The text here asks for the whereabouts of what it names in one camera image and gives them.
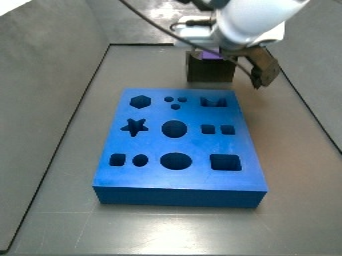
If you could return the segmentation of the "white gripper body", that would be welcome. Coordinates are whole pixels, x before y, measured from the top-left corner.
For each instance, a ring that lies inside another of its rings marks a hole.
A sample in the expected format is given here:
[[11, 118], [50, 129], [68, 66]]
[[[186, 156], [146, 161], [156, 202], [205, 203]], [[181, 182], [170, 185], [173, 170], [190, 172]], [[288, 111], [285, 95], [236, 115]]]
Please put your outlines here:
[[271, 19], [180, 18], [170, 29], [192, 43], [228, 50], [264, 46], [284, 37], [284, 22]]

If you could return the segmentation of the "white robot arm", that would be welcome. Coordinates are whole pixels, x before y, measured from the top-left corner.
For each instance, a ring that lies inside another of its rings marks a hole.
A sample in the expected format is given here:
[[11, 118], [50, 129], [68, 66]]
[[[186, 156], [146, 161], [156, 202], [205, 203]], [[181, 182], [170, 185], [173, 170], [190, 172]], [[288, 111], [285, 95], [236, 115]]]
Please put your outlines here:
[[178, 0], [192, 2], [208, 16], [182, 16], [173, 30], [180, 38], [229, 51], [276, 42], [284, 23], [309, 0]]

